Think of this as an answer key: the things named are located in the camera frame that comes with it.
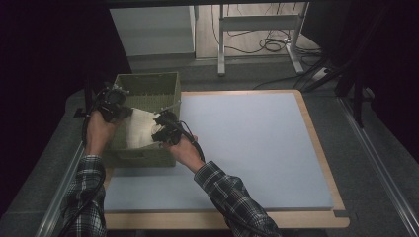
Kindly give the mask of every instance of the person's right arm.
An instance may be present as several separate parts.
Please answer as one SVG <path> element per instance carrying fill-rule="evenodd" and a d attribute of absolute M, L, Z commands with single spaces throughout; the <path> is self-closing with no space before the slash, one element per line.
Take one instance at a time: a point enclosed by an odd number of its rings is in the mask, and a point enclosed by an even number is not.
<path fill-rule="evenodd" d="M 179 144 L 165 144 L 165 147 L 176 160 L 195 174 L 195 181 L 209 195 L 217 209 L 226 214 L 225 221 L 234 236 L 281 236 L 275 221 L 250 197 L 243 182 L 237 177 L 226 175 L 215 163 L 201 161 L 198 151 L 185 136 L 182 136 Z M 231 218 L 238 219 L 248 227 Z"/>

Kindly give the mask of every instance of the white wall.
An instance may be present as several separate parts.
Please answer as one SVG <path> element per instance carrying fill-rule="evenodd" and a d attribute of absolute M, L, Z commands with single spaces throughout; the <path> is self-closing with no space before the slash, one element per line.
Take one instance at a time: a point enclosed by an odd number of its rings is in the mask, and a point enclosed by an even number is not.
<path fill-rule="evenodd" d="M 195 51 L 194 7 L 111 9 L 126 56 Z"/>

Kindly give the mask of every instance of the plaid sleeve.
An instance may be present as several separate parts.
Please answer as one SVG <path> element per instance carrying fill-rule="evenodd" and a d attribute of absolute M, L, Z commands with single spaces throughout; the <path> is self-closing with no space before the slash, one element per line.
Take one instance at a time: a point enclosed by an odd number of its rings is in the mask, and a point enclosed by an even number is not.
<path fill-rule="evenodd" d="M 218 209 L 268 236 L 281 236 L 275 221 L 249 196 L 239 178 L 226 175 L 213 162 L 208 162 L 197 172 L 195 181 Z M 228 218 L 225 218 L 225 222 L 236 237 L 260 236 Z"/>
<path fill-rule="evenodd" d="M 85 156 L 80 160 L 76 177 L 61 204 L 64 223 L 94 194 L 98 185 L 101 187 L 70 227 L 67 236 L 106 236 L 105 189 L 101 180 L 104 176 L 106 172 L 99 156 Z"/>

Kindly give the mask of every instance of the white metal stand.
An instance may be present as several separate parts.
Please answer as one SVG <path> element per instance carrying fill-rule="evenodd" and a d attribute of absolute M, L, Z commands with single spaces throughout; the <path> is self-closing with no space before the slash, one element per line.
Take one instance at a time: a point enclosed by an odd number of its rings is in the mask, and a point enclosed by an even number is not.
<path fill-rule="evenodd" d="M 294 30 L 286 48 L 296 74 L 304 71 L 295 54 L 295 44 L 301 32 L 308 3 L 295 15 L 280 16 L 228 16 L 224 17 L 223 5 L 219 5 L 218 76 L 225 75 L 224 32 L 227 31 L 269 31 Z"/>

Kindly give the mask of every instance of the hand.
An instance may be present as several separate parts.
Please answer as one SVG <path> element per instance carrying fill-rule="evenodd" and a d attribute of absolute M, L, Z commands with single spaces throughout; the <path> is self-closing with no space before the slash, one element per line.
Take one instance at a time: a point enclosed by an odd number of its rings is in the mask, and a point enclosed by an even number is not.
<path fill-rule="evenodd" d="M 200 158 L 197 148 L 195 148 L 185 135 L 181 136 L 181 140 L 177 145 L 163 143 L 163 147 L 170 151 L 177 161 L 188 167 L 194 174 L 205 165 L 204 161 Z"/>
<path fill-rule="evenodd" d="M 87 126 L 86 155 L 101 156 L 106 144 L 112 139 L 121 123 L 122 120 L 116 123 L 105 122 L 102 114 L 94 111 L 90 116 L 90 121 Z"/>

